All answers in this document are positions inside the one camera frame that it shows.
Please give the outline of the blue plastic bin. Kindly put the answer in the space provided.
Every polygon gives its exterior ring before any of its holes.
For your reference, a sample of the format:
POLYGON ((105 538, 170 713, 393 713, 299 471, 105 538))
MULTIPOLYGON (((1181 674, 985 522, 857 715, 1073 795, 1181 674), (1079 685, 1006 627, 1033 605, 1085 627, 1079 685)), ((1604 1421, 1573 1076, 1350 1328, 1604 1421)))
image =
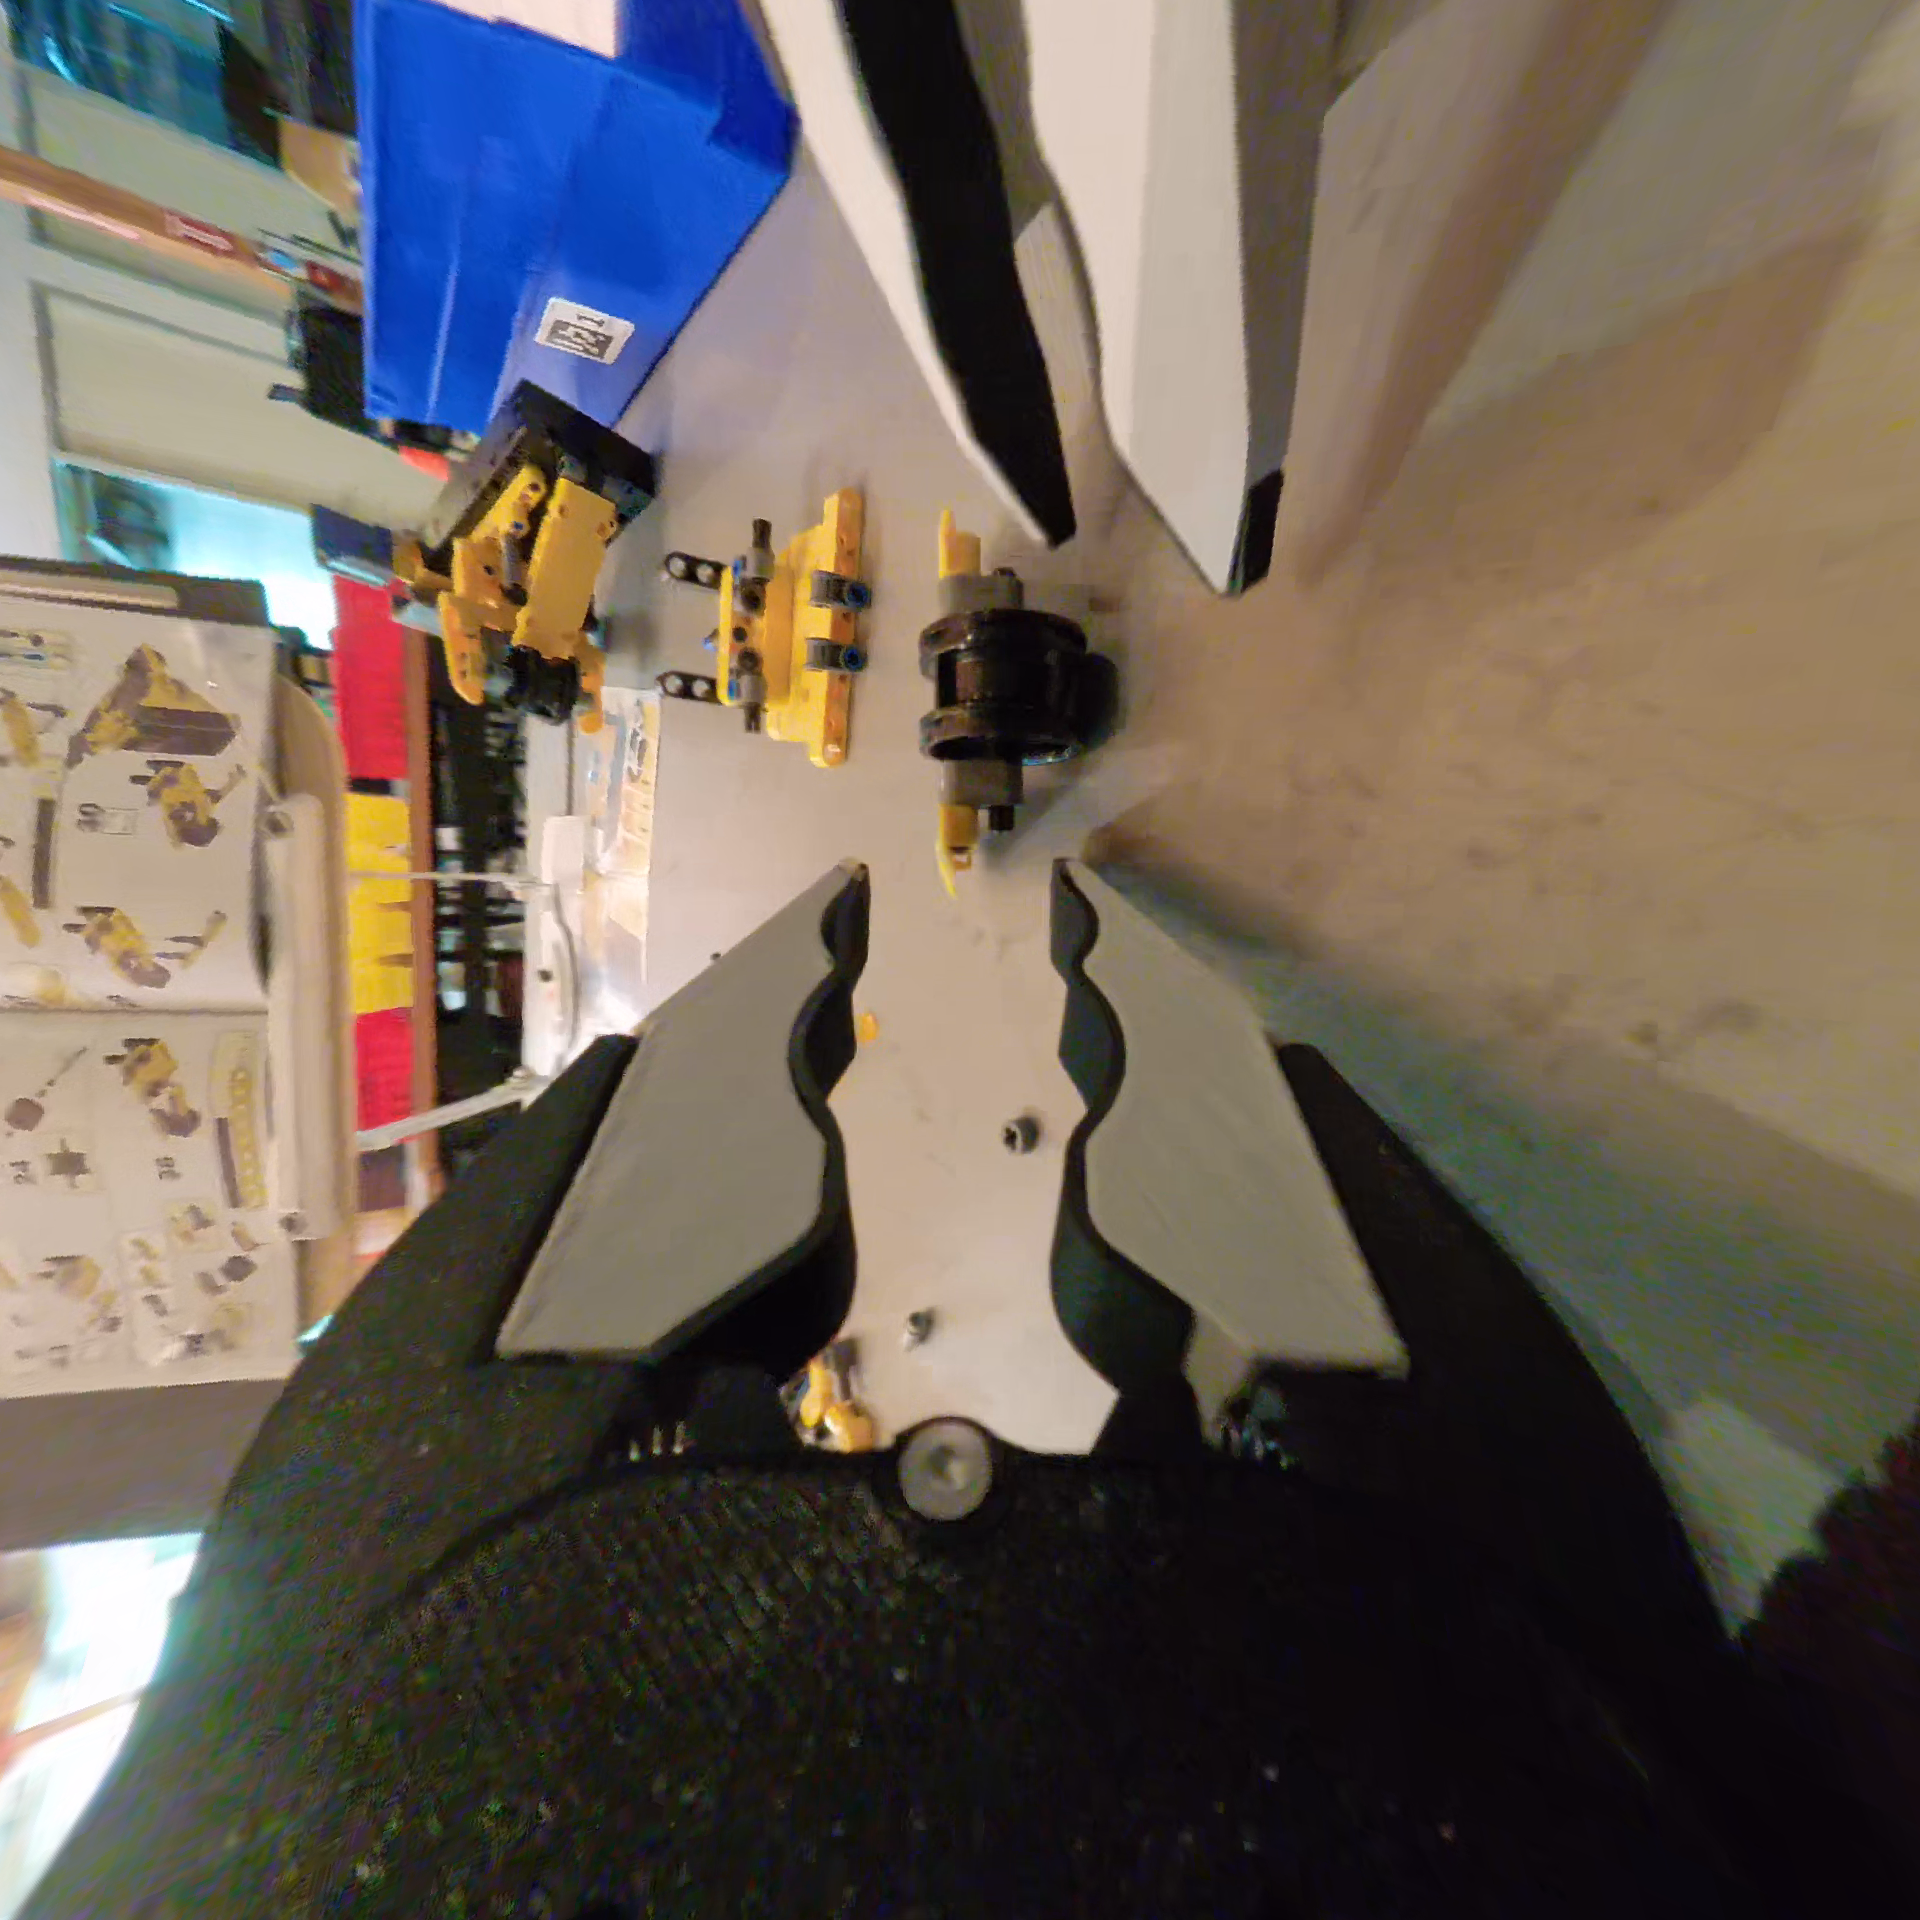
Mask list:
POLYGON ((742 4, 612 4, 612 53, 355 4, 364 389, 482 434, 533 381, 618 426, 773 205, 798 116, 742 4))

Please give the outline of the small yellow connector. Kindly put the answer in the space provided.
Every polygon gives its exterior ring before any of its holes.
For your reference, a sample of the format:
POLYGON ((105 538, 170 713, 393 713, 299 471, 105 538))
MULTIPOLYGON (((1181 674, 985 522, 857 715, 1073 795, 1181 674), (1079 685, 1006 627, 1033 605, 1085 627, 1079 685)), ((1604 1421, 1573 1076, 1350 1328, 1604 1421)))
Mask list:
POLYGON ((788 1383, 788 1421, 806 1450, 868 1453, 879 1447, 876 1420, 857 1394, 857 1357, 857 1340, 837 1338, 788 1383))

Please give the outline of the black wheel hub with axle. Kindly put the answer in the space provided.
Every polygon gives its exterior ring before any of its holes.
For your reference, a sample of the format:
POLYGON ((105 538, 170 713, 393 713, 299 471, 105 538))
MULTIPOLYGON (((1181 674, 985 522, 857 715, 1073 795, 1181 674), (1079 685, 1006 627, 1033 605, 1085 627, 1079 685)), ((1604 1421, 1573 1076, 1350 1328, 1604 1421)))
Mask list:
POLYGON ((1002 740, 1030 765, 1095 753, 1116 730, 1117 666, 1079 623, 1039 608, 933 620, 918 639, 927 708, 918 753, 933 763, 1002 740))

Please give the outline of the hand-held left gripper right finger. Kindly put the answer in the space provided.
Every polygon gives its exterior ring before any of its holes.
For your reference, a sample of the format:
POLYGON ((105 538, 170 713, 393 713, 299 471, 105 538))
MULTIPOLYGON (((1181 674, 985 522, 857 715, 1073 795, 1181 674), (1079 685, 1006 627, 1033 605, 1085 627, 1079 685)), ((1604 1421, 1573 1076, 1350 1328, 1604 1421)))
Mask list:
POLYGON ((1047 885, 1058 1064, 1081 1100, 1047 1260, 1111 1391, 1100 1445, 1214 1445, 1235 1409, 1395 1399, 1410 1356, 1276 1043, 1090 865, 1047 885))

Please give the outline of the yellow brick plate assembly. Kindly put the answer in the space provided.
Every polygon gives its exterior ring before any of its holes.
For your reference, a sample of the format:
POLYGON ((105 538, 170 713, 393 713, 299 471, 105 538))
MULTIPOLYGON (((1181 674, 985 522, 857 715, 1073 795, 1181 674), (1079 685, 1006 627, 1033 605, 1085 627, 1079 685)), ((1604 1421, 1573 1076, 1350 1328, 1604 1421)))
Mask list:
POLYGON ((657 690, 667 701, 729 708, 750 736, 798 748, 820 770, 842 768, 855 683, 868 666, 859 632, 873 604, 865 531, 865 491, 842 488, 783 544, 775 544, 769 520, 756 520, 748 548, 732 561, 667 551, 662 581, 714 599, 710 664, 665 669, 657 690))

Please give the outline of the person's black sweater torso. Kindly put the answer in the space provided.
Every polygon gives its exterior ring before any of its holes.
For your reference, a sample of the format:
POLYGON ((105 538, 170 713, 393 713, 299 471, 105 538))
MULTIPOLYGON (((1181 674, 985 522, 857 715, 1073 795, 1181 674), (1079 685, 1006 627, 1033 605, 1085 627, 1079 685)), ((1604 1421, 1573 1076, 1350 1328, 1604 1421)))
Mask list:
POLYGON ((1742 1633, 1791 1762, 1806 1916, 1918 1916, 1918 1421, 1770 1578, 1742 1633))

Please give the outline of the yellow sticker sheet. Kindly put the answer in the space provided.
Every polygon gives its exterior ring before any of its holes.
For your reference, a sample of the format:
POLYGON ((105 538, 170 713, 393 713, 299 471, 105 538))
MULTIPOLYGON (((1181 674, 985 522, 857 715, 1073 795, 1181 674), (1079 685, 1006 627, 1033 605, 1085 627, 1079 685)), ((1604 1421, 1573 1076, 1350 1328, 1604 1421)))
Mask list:
POLYGON ((603 727, 583 740, 583 923, 590 957, 625 992, 650 977, 661 760, 661 698, 607 688, 603 727))

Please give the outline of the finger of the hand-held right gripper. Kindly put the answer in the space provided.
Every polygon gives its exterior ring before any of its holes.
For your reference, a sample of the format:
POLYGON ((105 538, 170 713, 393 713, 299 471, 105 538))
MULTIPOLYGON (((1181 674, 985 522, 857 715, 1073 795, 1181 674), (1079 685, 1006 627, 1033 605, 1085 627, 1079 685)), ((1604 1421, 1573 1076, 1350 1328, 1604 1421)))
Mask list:
POLYGON ((1070 503, 1132 489, 1198 578, 1266 576, 1341 4, 995 8, 995 124, 1070 503))
POLYGON ((1021 4, 758 16, 831 195, 954 442, 1042 551, 1076 538, 1085 296, 1039 155, 1021 4))

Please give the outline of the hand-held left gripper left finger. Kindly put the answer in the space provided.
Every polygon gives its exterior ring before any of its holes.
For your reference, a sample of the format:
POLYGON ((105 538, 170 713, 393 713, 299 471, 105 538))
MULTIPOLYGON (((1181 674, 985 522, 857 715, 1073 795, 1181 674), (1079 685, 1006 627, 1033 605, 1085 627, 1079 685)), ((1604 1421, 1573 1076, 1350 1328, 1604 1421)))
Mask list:
POLYGON ((793 1370, 852 1290, 852 1065, 873 885, 837 863, 646 1015, 497 1333, 503 1360, 662 1365, 733 1344, 793 1370))

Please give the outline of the instruction booklet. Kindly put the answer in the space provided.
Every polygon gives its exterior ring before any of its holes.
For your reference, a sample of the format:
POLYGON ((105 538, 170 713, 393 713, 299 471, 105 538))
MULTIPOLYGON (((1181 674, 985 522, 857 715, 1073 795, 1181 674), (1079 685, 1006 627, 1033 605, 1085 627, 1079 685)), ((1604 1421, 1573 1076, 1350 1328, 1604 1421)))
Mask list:
POLYGON ((2 1392, 283 1377, 275 640, 4 593, 2 1392))

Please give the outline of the small yellow panel grey beam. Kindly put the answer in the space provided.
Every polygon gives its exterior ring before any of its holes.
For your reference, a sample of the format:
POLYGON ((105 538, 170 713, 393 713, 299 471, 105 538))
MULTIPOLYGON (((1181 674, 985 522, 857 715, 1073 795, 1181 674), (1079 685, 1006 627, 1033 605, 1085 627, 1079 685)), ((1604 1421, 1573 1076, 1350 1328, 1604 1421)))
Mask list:
POLYGON ((1002 740, 974 743, 935 760, 935 867, 945 891, 957 898, 957 882, 974 868, 982 836, 1013 832, 1023 805, 1023 761, 1002 740))
POLYGON ((937 593, 941 620, 1023 608, 1019 576, 1010 567, 988 567, 981 536, 963 528, 951 507, 939 516, 937 593))

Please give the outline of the yellow black toy vehicle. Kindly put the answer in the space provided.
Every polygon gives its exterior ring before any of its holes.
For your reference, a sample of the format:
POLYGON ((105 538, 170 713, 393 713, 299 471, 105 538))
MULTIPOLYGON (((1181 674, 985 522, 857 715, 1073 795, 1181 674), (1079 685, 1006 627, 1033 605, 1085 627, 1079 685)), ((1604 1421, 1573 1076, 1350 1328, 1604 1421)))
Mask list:
POLYGON ((513 389, 426 522, 393 543, 395 583, 430 615, 457 699, 583 733, 605 725, 596 583, 657 493, 653 452, 531 379, 513 389))

